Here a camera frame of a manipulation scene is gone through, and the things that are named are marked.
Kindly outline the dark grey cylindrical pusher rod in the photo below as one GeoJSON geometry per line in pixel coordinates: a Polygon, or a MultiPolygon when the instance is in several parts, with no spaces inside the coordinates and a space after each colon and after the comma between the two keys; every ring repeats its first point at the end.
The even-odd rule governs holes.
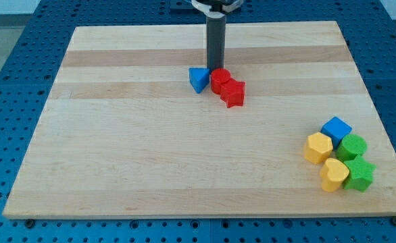
{"type": "Polygon", "coordinates": [[[206,17],[207,68],[212,72],[224,67],[226,16],[206,17]]]}

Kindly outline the white and black robot end mount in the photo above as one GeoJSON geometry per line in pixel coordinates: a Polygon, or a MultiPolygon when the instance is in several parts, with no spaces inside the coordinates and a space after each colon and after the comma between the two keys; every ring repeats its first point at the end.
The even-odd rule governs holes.
{"type": "Polygon", "coordinates": [[[244,0],[191,0],[191,5],[209,18],[222,18],[243,4],[244,0]]]}

